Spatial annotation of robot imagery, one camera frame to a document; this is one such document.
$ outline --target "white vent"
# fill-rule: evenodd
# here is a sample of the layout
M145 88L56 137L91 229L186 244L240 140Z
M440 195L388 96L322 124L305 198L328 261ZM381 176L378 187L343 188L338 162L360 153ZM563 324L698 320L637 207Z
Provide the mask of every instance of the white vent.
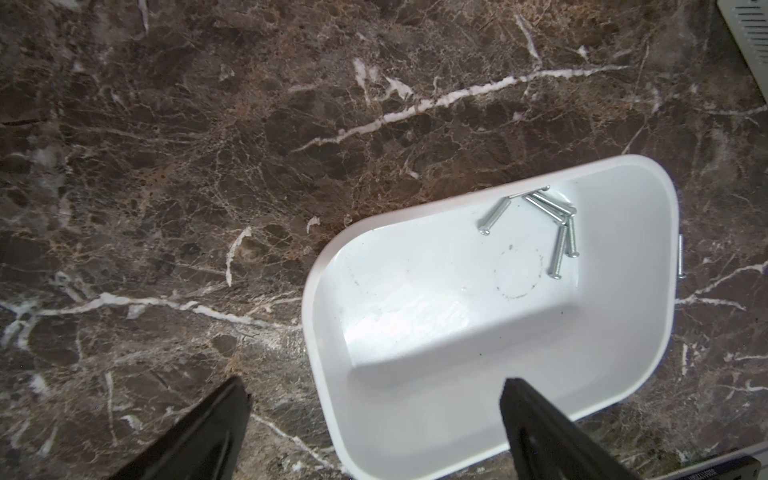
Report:
M718 0L717 6L768 100L768 0Z

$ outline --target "white bowl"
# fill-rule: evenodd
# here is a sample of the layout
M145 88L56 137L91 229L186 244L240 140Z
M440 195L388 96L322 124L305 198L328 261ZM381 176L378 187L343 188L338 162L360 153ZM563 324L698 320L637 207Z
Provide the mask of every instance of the white bowl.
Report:
M581 256L547 275L557 225L522 198L573 203ZM370 217L307 278L307 352L336 453L361 479L438 478L508 449L498 399L522 377L575 420L634 392L669 340L677 197L624 155Z

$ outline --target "black object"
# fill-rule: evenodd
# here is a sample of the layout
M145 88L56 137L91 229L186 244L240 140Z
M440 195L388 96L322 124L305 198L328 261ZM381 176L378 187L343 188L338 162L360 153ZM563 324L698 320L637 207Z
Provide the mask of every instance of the black object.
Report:
M507 379L499 406L519 480L640 480L523 379ZM232 377L109 480L231 480L250 414ZM676 480L755 480L748 455Z
M110 480L230 480L250 414L234 376Z
M499 406L520 480L639 480L525 380L507 379Z
M676 480L756 480L762 467L757 458L745 455L677 477Z

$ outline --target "marble countertop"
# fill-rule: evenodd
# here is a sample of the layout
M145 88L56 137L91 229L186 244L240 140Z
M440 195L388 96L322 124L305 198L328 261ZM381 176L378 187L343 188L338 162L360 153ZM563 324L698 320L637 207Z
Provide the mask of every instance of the marble countertop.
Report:
M579 425L644 477L766 439L768 107L714 0L0 9L0 477L108 475L237 374L236 478L346 478L300 329L323 246L623 153L672 177L688 277L655 374Z

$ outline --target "silver screw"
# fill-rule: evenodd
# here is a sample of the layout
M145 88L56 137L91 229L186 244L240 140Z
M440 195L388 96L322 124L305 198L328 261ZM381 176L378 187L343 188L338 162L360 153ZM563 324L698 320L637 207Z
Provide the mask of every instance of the silver screw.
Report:
M545 195L540 194L539 192L533 192L531 196L536 200L539 200L543 204L549 205L550 207L554 208L556 211L560 212L561 214L564 214L566 217L571 217L576 214L576 207L565 207L563 205L560 205L558 202L552 200L549 197L546 197Z
M537 188L536 190L531 190L529 192L523 192L522 194L514 194L510 195L510 198L517 198L517 197L524 197L525 195L533 194L534 192L545 192L549 190L549 185L545 185L543 188Z
M568 253L570 258L578 257L576 250L576 229L574 229L574 218L568 217Z
M496 207L496 209L491 212L491 216L488 217L485 223L478 227L478 231L483 235L490 235L491 227L493 227L493 224L496 223L496 220L498 220L498 218L504 213L504 210L507 210L507 207L509 207L511 202L512 200L509 200L509 197L504 197L504 200L502 200L498 207Z
M550 217L552 217L552 220L554 220L555 223L558 223L560 225L565 225L568 222L566 219L564 219L560 215L557 215L552 210L549 210L547 207L545 207L544 205L540 204L538 202L538 200L536 200L535 198L531 197L531 195L526 195L523 198L525 198L528 202L530 202L532 205L536 206L538 209L540 209L545 214L547 214Z
M561 225L558 230L558 244L554 249L554 257L549 267L549 276L555 280L560 280L560 267L563 264L563 253L565 253L565 237L568 235L568 225Z
M683 235L677 235L677 278L682 280L687 275L683 271Z

